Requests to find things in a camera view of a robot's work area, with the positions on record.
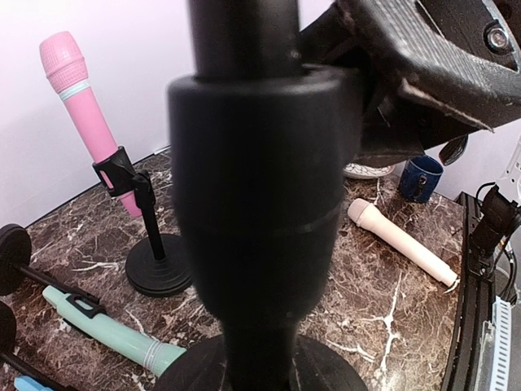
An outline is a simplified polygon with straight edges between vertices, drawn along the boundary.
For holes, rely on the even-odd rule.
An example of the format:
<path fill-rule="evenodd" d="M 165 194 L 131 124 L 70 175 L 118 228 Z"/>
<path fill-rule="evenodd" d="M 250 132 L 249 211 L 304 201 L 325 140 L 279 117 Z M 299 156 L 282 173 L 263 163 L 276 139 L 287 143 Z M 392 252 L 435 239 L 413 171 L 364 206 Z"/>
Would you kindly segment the beige toy microphone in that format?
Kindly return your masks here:
<path fill-rule="evenodd" d="M 383 216 L 374 204 L 357 198 L 349 205 L 348 216 L 357 226 L 377 235 L 448 288 L 459 280 L 446 262 Z"/>

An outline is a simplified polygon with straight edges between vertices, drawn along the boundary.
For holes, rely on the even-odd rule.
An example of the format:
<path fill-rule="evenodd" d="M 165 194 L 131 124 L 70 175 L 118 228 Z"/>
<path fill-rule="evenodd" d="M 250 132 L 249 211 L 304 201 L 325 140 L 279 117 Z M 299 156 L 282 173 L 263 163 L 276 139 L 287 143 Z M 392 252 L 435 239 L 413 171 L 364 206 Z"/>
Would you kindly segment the pink toy microphone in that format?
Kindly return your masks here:
<path fill-rule="evenodd" d="M 133 217 L 142 215 L 136 205 L 128 155 L 116 145 L 112 132 L 90 86 L 85 58 L 70 32 L 56 33 L 39 46 L 50 85 L 66 107 L 86 149 L 93 169 L 109 195 L 120 200 Z"/>

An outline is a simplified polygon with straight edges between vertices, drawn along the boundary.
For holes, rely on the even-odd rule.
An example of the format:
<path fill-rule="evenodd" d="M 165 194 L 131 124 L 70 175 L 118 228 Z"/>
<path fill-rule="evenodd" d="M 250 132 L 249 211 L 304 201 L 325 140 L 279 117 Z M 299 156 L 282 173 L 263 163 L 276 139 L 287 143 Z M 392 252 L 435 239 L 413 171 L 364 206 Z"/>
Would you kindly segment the black stand with orange microphone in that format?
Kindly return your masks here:
<path fill-rule="evenodd" d="M 192 1 L 195 74 L 168 89 L 172 200 L 193 284 L 221 325 L 158 390 L 363 390 L 301 336 L 324 292 L 361 128 L 355 69 L 307 65 L 295 1 Z"/>

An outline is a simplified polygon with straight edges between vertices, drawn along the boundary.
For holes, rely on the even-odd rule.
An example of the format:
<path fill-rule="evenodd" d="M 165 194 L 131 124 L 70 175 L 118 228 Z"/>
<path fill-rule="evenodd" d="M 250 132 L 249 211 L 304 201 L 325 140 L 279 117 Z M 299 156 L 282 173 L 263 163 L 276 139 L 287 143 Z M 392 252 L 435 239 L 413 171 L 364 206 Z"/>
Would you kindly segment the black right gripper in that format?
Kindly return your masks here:
<path fill-rule="evenodd" d="M 477 129 L 520 118 L 519 1 L 342 1 L 405 99 Z"/>

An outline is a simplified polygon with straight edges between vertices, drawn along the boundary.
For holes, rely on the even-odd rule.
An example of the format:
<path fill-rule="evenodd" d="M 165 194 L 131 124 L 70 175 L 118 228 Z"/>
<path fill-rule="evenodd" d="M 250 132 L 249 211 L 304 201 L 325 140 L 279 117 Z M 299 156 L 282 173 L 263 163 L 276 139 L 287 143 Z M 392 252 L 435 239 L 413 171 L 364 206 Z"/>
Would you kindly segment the black stand with pink microphone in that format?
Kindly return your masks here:
<path fill-rule="evenodd" d="M 192 285 L 182 237 L 161 234 L 155 215 L 155 193 L 146 170 L 136 172 L 123 147 L 93 164 L 110 196 L 131 191 L 142 212 L 147 237 L 129 251 L 125 273 L 136 291 L 147 297 L 171 297 Z"/>

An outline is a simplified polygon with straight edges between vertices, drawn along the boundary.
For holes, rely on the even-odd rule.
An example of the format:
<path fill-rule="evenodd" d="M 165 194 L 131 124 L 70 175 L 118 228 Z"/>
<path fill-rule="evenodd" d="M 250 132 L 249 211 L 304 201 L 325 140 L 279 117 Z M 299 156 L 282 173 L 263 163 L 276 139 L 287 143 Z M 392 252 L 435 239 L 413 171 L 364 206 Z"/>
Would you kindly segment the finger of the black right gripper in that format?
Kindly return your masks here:
<path fill-rule="evenodd" d="M 375 58 L 359 45 L 339 7 L 330 7 L 300 32 L 302 60 L 311 64 L 357 69 L 363 77 L 361 139 L 352 161 L 369 167 L 394 165 L 434 145 L 421 137 L 437 137 L 451 128 L 450 117 L 400 98 L 376 68 Z"/>

